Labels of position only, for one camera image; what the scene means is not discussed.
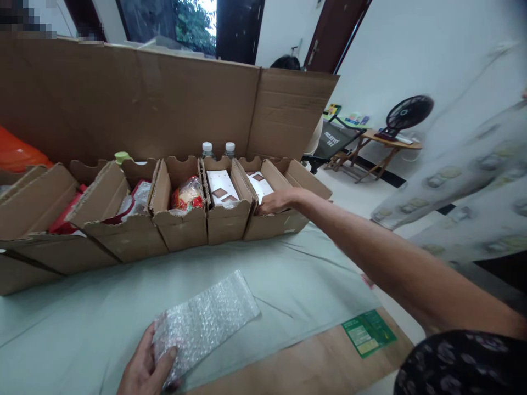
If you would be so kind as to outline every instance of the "hand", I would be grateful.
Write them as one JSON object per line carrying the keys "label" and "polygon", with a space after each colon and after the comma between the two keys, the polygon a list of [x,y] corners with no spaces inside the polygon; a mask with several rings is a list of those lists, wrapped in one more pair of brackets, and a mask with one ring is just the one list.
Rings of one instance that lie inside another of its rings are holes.
{"label": "hand", "polygon": [[[159,395],[163,384],[169,376],[177,355],[177,348],[172,347],[159,359],[158,366],[154,364],[154,323],[144,332],[136,352],[126,365],[122,374],[117,395]],[[170,387],[177,388],[179,382]]]}
{"label": "hand", "polygon": [[266,195],[262,199],[262,204],[256,209],[256,215],[277,214],[292,208],[305,193],[308,191],[303,188],[289,188]]}

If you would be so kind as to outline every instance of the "tiled floor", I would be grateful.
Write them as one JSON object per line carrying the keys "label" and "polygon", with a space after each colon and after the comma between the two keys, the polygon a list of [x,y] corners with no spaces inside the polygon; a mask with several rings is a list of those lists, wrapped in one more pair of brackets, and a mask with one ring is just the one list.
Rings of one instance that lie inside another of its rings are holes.
{"label": "tiled floor", "polygon": [[[334,172],[324,170],[323,167],[318,171],[316,177],[333,191],[332,199],[336,205],[368,219],[373,209],[396,190],[390,184],[382,180],[374,181],[373,178],[366,178],[361,183],[355,184],[355,179],[344,171]],[[442,218],[441,214],[433,212],[419,221],[405,225],[395,233],[408,238],[437,222],[440,218]],[[362,273],[357,266],[355,270]],[[423,328],[396,301],[377,286],[374,287],[373,292],[414,344],[424,339]],[[395,376],[396,372],[361,391],[360,394],[392,394]]]}

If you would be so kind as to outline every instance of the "green card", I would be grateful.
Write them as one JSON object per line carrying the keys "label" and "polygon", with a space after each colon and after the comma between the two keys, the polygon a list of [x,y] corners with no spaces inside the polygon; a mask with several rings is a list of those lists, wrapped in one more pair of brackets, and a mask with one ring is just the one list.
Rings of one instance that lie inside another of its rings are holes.
{"label": "green card", "polygon": [[342,327],[362,358],[397,340],[376,310],[346,321]]}

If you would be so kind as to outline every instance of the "small wooden table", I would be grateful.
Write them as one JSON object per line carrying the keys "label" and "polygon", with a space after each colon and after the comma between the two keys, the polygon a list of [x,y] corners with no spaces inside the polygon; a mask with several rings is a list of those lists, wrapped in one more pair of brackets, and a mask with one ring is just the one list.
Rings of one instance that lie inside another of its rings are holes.
{"label": "small wooden table", "polygon": [[361,391],[398,369],[413,349],[387,311],[381,307],[377,312],[397,340],[365,359],[338,325],[188,394],[349,395]]}
{"label": "small wooden table", "polygon": [[[327,164],[325,167],[326,169],[328,167],[332,168],[335,171],[338,171],[339,168],[348,160],[351,160],[351,166],[350,168],[346,168],[347,171],[349,171],[351,174],[353,174],[356,177],[359,177],[359,179],[355,182],[355,184],[359,183],[364,177],[369,176],[372,174],[375,170],[380,168],[380,171],[377,173],[374,173],[376,176],[375,181],[377,181],[386,171],[386,168],[390,164],[391,160],[397,154],[399,151],[403,149],[410,149],[410,150],[420,150],[423,149],[423,146],[421,143],[414,142],[412,144],[405,144],[400,141],[388,141],[381,137],[375,136],[375,134],[378,133],[378,131],[375,131],[373,129],[368,129],[366,132],[361,135],[358,138],[358,145],[355,150],[350,152],[349,154],[344,153],[338,153],[336,154],[332,159],[331,162]],[[388,156],[384,159],[382,159],[378,164],[376,164],[374,167],[372,167],[366,174],[361,175],[358,173],[355,173],[353,171],[353,167],[355,166],[355,163],[357,161],[358,153],[361,150],[362,147],[367,145],[371,141],[376,141],[378,143],[384,144],[385,147],[391,148],[391,152],[388,154]]]}

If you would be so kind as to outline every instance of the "electric fan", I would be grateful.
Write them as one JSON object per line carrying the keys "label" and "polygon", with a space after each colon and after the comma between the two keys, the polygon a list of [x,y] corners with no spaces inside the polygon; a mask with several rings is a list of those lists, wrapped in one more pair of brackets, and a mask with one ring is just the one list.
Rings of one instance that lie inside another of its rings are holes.
{"label": "electric fan", "polygon": [[388,141],[397,140],[395,136],[402,129],[411,128],[425,120],[434,108],[434,101],[429,96],[413,96],[397,104],[386,117],[386,127],[376,134]]}

